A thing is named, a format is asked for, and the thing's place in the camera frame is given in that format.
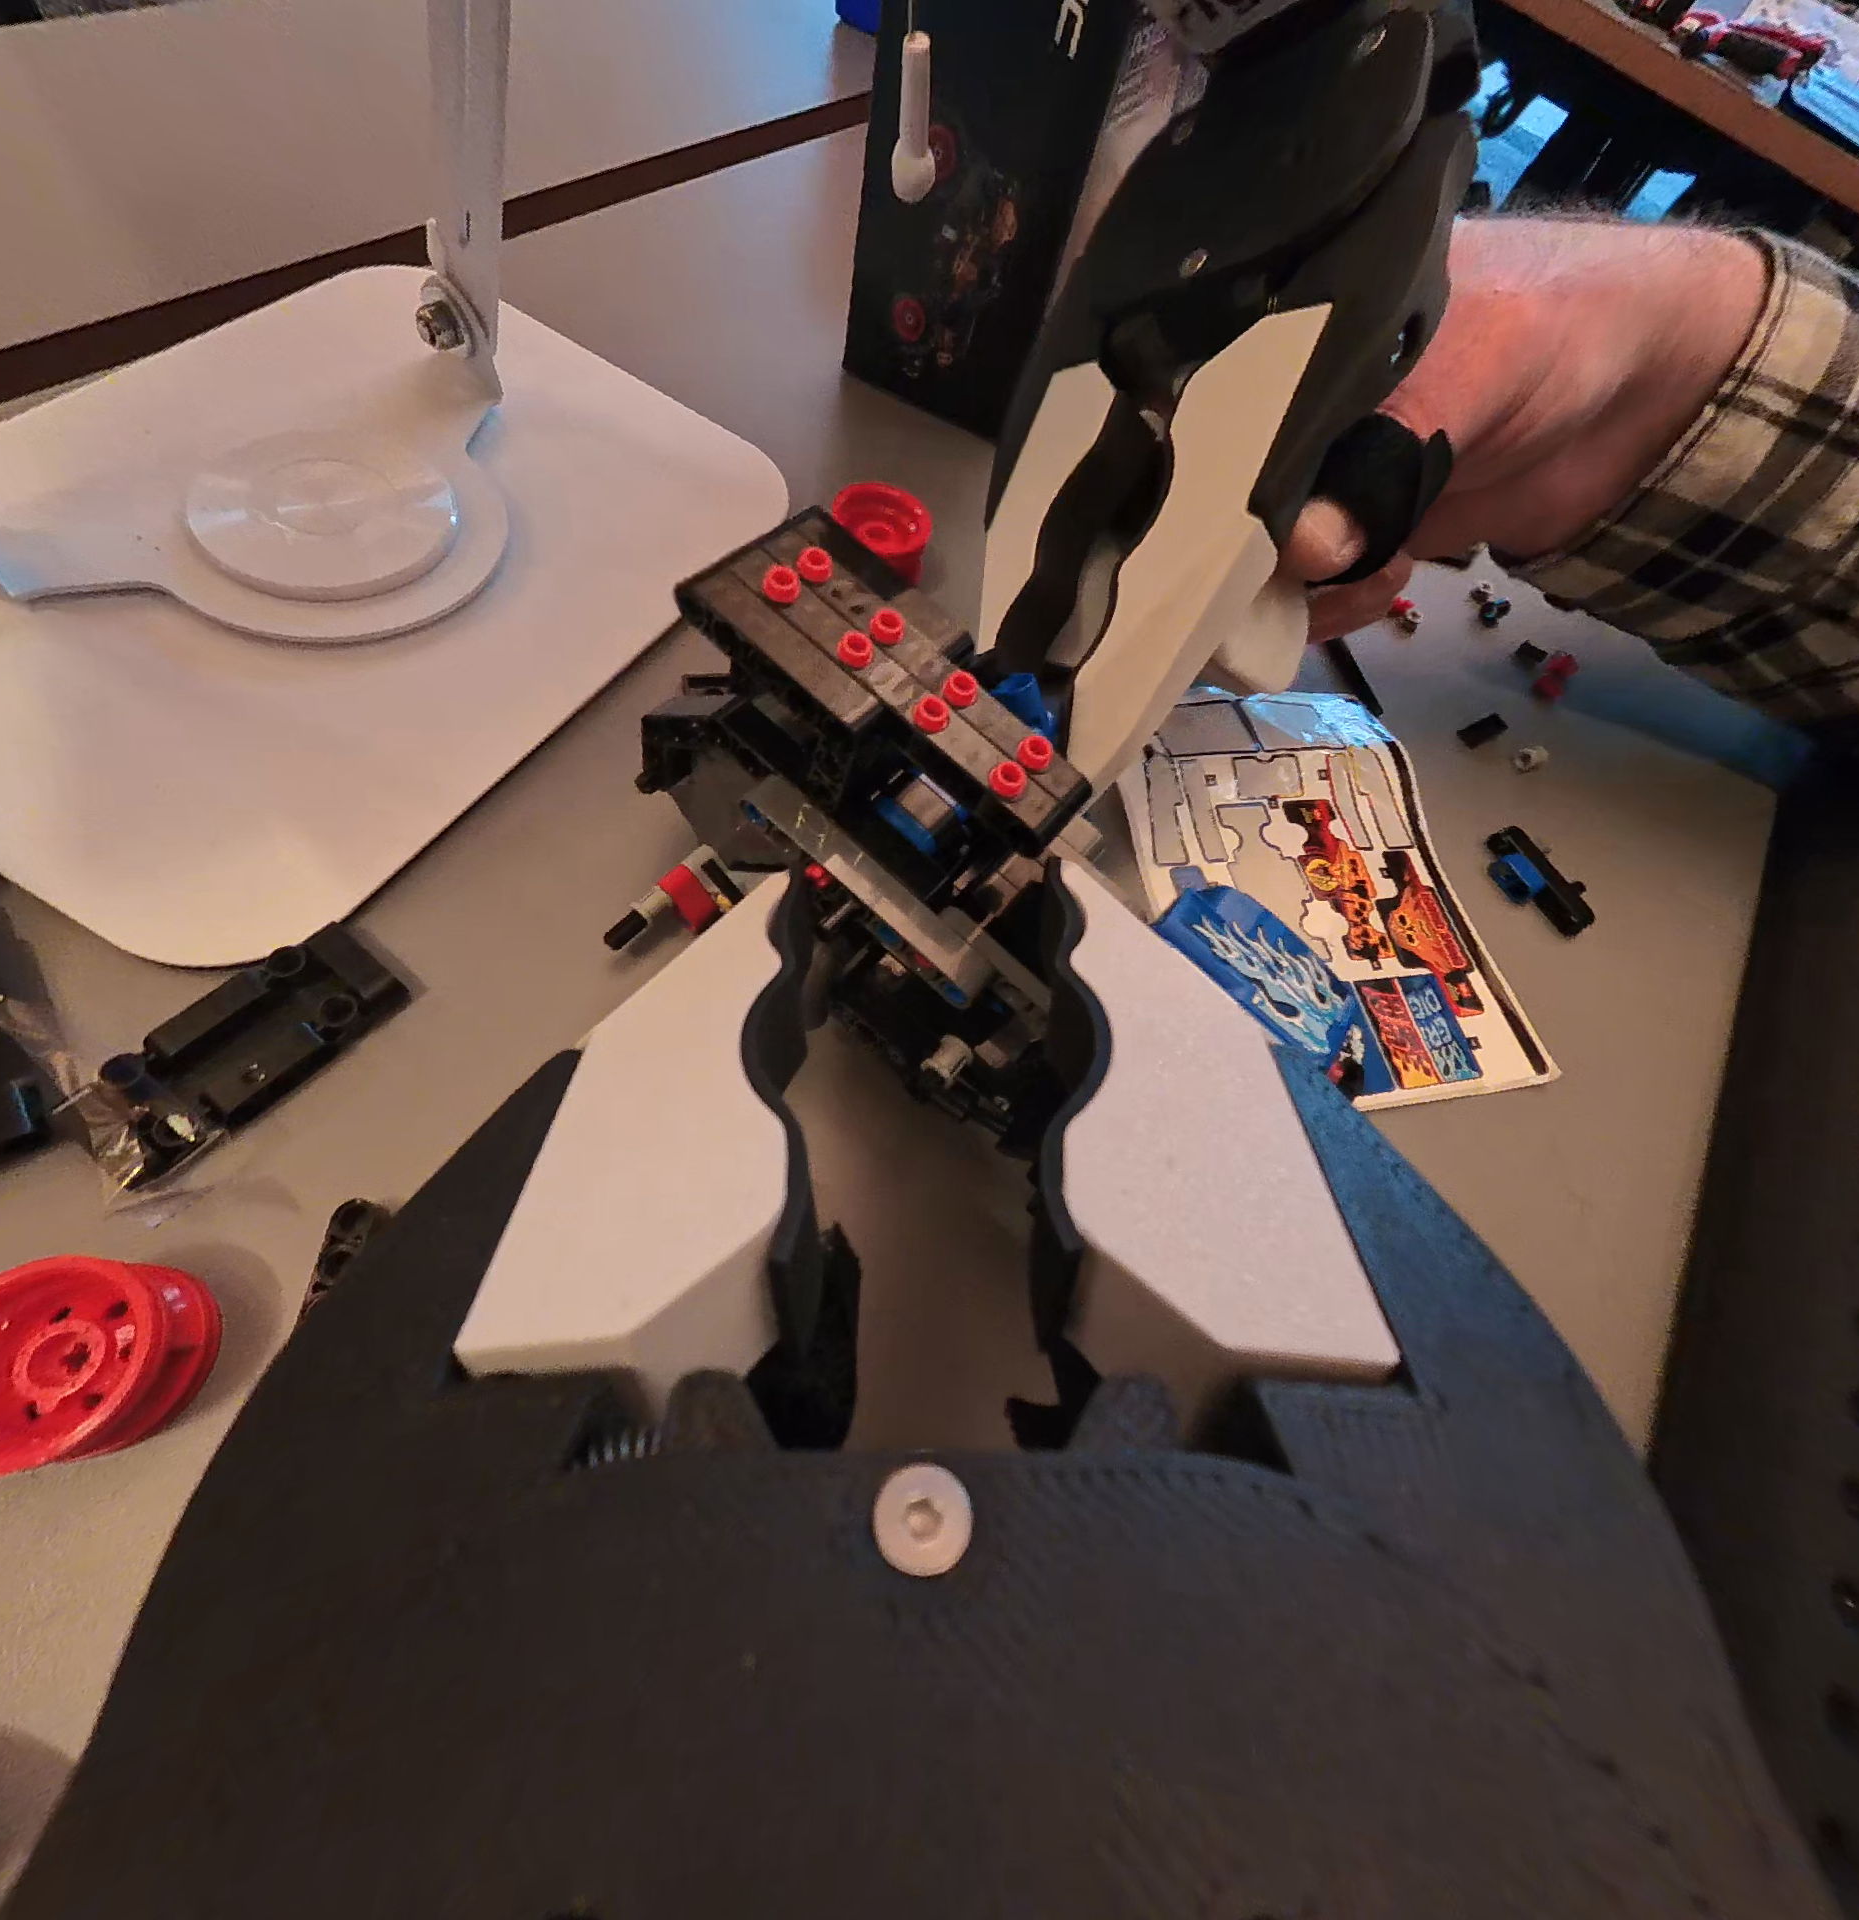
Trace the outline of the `colourful sticker sheet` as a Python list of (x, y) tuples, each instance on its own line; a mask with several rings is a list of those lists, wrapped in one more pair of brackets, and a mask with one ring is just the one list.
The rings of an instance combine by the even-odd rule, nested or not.
[(1359, 1107), (1559, 1077), (1361, 703), (1197, 688), (1117, 790), (1157, 933)]

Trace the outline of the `person's right hand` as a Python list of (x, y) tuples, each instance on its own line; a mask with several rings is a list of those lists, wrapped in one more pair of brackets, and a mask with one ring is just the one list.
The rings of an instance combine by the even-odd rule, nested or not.
[(1627, 503), (1705, 411), (1758, 329), (1770, 271), (1724, 229), (1593, 219), (1467, 219), (1444, 320), (1379, 414), (1444, 433), (1451, 472), (1415, 538), (1335, 584), (1359, 524), (1310, 503), (1280, 574), (1309, 585), (1309, 639), (1384, 620), (1420, 561), (1488, 549), (1526, 563)]

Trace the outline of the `white book stand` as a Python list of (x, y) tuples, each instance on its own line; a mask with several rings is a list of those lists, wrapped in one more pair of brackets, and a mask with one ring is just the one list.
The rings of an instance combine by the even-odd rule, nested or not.
[(233, 966), (343, 920), (789, 507), (499, 300), (509, 4), (428, 4), (428, 273), (333, 275), (0, 422), (0, 877)]

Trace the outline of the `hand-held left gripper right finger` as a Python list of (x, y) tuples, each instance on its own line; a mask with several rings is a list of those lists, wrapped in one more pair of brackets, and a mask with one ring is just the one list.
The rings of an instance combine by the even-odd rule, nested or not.
[(1278, 1048), (1078, 862), (1042, 888), (1038, 1346), (1096, 1376), (1384, 1384), (1396, 1337)]

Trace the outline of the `black and blue brick piece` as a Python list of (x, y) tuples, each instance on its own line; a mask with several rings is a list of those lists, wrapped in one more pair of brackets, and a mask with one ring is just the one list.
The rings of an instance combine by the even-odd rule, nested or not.
[(1565, 877), (1521, 829), (1493, 831), (1484, 852), (1498, 895), (1513, 905), (1534, 905), (1562, 939), (1578, 939), (1595, 926), (1585, 885)]

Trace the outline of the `red wheel rim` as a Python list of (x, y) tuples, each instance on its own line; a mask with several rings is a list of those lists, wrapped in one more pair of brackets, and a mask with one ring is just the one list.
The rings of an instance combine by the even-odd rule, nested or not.
[(829, 516), (906, 584), (921, 581), (934, 518), (913, 494), (890, 482), (852, 482), (834, 494)]
[(52, 1256), (0, 1273), (0, 1476), (126, 1452), (184, 1412), (222, 1311), (171, 1266)]

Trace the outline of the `black toy set box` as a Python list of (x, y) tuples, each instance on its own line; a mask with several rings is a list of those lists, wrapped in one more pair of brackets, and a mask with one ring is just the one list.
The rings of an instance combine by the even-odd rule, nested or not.
[[(843, 370), (994, 441), (1051, 302), (1117, 82), (1130, 2), (878, 12)], [(928, 195), (904, 200), (904, 42), (932, 42)]]

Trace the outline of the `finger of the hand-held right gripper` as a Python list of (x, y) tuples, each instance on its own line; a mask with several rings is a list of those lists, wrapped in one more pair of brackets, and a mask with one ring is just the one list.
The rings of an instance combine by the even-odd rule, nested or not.
[(1191, 684), (1248, 695), (1293, 684), (1303, 590), (1278, 580), (1278, 538), (1250, 508), (1250, 489), (1328, 316), (1326, 304), (1270, 316), (1182, 387), (1166, 501), (1117, 568), (1107, 625), (1074, 678), (1067, 755), (1094, 795)]
[(983, 682), (1060, 670), (1085, 708), (1160, 708), (1166, 656), (1148, 635), (1148, 611), (1123, 605), (1118, 585), (1078, 665), (1062, 665), (1054, 643), (1096, 551), (1107, 546), (1122, 571), (1149, 534), (1166, 495), (1163, 433), (1101, 365), (1070, 365), (1049, 378), (1017, 457), (1008, 444), (998, 457), (978, 624)]

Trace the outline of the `scattered small brick pieces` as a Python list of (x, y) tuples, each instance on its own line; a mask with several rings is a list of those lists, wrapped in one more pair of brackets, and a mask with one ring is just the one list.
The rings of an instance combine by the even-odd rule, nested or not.
[(1484, 571), (1420, 572), (1396, 595), (1374, 665), (1384, 721), (1424, 785), (1540, 780), (1581, 672), (1575, 650)]

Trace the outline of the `wooden background table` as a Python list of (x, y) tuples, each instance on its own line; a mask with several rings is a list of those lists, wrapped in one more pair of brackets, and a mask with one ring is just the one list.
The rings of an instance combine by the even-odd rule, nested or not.
[(1500, 10), (1859, 219), (1859, 153), (1770, 104), (1735, 71), (1685, 60), (1666, 35), (1615, 4), (1511, 2)]

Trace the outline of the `person's right forearm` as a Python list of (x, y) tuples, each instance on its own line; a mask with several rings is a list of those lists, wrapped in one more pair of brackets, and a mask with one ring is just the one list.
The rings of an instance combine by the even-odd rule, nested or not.
[(1711, 689), (1859, 755), (1859, 275), (1747, 229), (1748, 341), (1607, 516), (1516, 572)]

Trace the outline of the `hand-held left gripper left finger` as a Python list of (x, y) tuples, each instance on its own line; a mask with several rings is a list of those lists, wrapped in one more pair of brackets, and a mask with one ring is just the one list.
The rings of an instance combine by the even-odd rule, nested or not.
[(764, 879), (586, 1037), (456, 1337), (467, 1374), (746, 1374), (814, 1344), (824, 1256), (784, 1093), (812, 937)]

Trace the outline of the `small clear parts bag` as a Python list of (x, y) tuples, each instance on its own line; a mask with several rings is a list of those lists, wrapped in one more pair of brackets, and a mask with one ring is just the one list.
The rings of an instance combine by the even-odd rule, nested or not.
[(187, 1186), (230, 1139), (230, 1123), (147, 1055), (119, 1053), (56, 1105), (52, 1131), (83, 1152), (106, 1202), (126, 1209)]

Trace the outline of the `black studded plate piece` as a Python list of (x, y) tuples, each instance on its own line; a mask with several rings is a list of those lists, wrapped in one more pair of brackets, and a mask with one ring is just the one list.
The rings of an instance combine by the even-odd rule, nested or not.
[(325, 926), (231, 973), (139, 1048), (235, 1134), (410, 1009), (411, 982), (345, 926)]

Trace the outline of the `toy brick truck model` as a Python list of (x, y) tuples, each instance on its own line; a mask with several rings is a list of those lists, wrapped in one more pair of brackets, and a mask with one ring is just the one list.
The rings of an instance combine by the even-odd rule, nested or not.
[(1042, 888), (1098, 850), (1085, 777), (992, 695), (965, 624), (819, 507), (683, 580), (677, 612), (724, 665), (645, 715), (637, 786), (724, 877), (795, 877), (822, 1017), (1038, 1160), (1062, 1102)]

